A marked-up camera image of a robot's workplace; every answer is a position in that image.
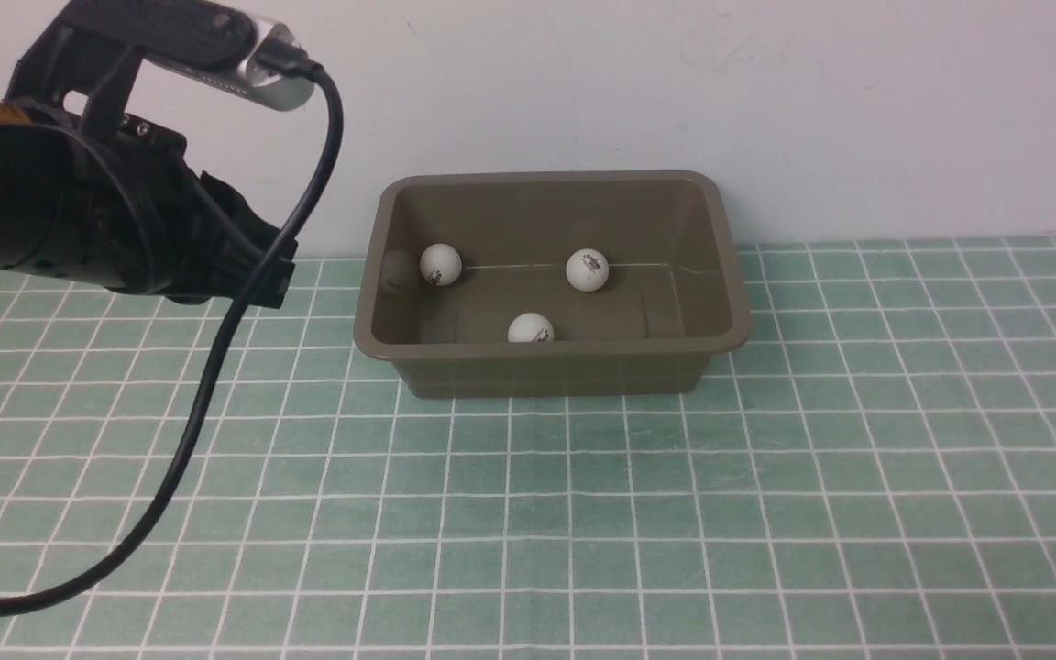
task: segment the brown plastic tray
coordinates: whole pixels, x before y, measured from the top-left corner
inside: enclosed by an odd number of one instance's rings
[[[418,259],[448,243],[449,287]],[[569,256],[601,250],[610,279],[582,294]],[[525,312],[550,343],[507,342]],[[736,350],[751,309],[719,189],[692,171],[418,176],[381,195],[355,338],[421,398],[685,393]]]

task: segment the ping pong ball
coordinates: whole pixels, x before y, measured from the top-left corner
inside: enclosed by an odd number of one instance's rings
[[[540,314],[521,314],[508,325],[508,341],[514,343],[551,342],[557,336],[552,323]]]
[[[422,252],[418,267],[429,283],[436,287],[448,287],[458,280],[458,275],[463,271],[463,259],[452,246],[435,243]]]
[[[565,277],[579,291],[596,291],[604,287],[608,280],[608,261],[605,261],[605,254],[586,247],[569,258],[569,263],[565,265]]]

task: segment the black bracket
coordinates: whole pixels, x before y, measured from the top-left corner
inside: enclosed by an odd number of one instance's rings
[[[76,129],[113,142],[143,59],[216,72],[245,59],[254,38],[246,14],[206,0],[72,0],[18,60],[5,99],[62,109],[68,93],[83,94]]]

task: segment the green grid mat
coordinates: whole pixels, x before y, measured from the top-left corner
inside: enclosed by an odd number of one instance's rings
[[[0,657],[1056,659],[1056,239],[741,259],[695,393],[453,402],[302,263],[150,542]],[[224,306],[0,272],[0,593],[142,513]]]

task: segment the black cable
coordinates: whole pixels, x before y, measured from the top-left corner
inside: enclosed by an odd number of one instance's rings
[[[170,461],[167,473],[165,473],[163,484],[161,484],[157,493],[150,501],[149,509],[144,512],[142,518],[134,525],[133,530],[129,531],[129,534],[121,540],[121,543],[117,544],[117,547],[113,548],[112,552],[105,555],[103,560],[100,560],[95,566],[88,568],[80,576],[63,582],[61,585],[41,590],[41,592],[0,598],[0,617],[14,617],[14,615],[26,615],[30,611],[46,609],[48,607],[59,605],[61,602],[70,601],[72,598],[80,596],[87,592],[88,589],[99,584],[101,580],[105,580],[110,573],[116,571],[116,568],[120,567],[130,555],[133,555],[137,547],[142,546],[144,540],[154,530],[157,522],[165,513],[165,509],[169,506],[173,497],[173,492],[176,491],[178,485],[182,483],[182,476],[185,475],[185,469],[187,469],[190,463],[190,456],[193,455],[193,449],[197,446],[202,423],[205,421],[206,411],[210,408],[210,399],[213,397],[214,386],[219,383],[219,373],[222,372],[223,362],[226,360],[226,352],[230,350],[231,341],[234,338],[234,331],[238,329],[243,314],[247,313],[247,306],[250,306],[256,293],[263,285],[267,272],[275,267],[275,263],[280,259],[281,252],[288,249],[290,241],[294,241],[299,231],[304,228],[304,223],[307,222],[312,210],[316,208],[323,189],[327,187],[328,178],[331,178],[332,171],[337,164],[337,156],[340,154],[340,143],[344,136],[344,110],[341,108],[340,93],[337,91],[337,84],[319,64],[310,62],[310,59],[306,59],[302,51],[298,49],[293,51],[295,58],[304,59],[305,67],[302,75],[310,78],[312,82],[315,82],[320,88],[320,91],[323,92],[323,95],[325,95],[325,99],[328,102],[328,134],[323,144],[323,151],[320,153],[316,171],[312,174],[309,185],[307,185],[307,188],[301,195],[296,209],[290,213],[288,222],[285,222],[284,226],[282,226],[280,237],[277,237],[276,242],[267,248],[263,260],[253,268],[251,276],[247,277],[247,283],[243,285],[243,289],[240,289],[239,295],[231,301],[231,306],[226,310],[226,316],[223,316],[219,333],[214,335],[214,342],[210,348],[210,357],[206,360],[206,367],[202,372],[202,379],[197,382],[197,394],[194,394],[190,417],[185,422],[182,440],[178,444],[177,452],[173,455],[172,461]]]

